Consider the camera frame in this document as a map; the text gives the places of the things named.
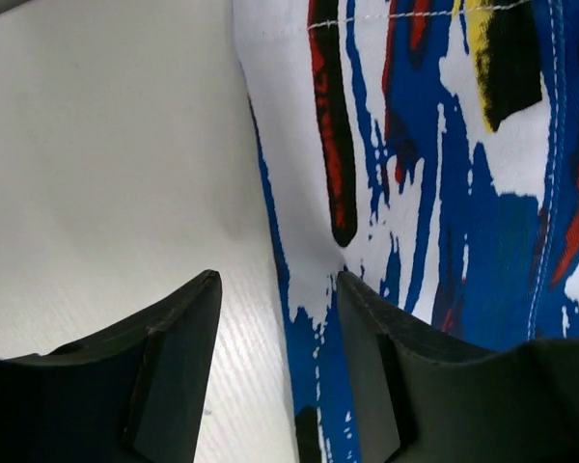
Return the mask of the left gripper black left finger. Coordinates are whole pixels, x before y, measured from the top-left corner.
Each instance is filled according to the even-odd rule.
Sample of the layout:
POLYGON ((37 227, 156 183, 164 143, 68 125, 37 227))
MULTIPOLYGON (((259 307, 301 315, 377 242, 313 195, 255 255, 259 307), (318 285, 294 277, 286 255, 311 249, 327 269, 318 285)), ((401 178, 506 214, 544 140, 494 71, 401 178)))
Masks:
POLYGON ((222 282, 207 270, 101 331, 0 360, 0 462, 190 462, 222 282))

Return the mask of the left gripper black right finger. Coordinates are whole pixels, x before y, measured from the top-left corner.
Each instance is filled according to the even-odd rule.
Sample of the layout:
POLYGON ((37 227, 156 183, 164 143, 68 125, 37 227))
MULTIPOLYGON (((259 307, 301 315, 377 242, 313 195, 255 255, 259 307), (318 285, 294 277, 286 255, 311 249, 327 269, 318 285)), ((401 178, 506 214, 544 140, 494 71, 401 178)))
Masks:
POLYGON ((497 353, 337 283, 366 462, 579 462, 579 340, 497 353))

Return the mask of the blue white red patterned trousers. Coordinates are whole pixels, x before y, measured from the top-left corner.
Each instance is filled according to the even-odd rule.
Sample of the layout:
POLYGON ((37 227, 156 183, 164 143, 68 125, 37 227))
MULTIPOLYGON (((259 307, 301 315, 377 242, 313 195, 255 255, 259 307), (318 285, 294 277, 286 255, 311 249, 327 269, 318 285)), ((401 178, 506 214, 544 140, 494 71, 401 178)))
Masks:
POLYGON ((579 1, 236 1, 302 462, 366 462, 349 272, 458 340, 579 340, 579 1))

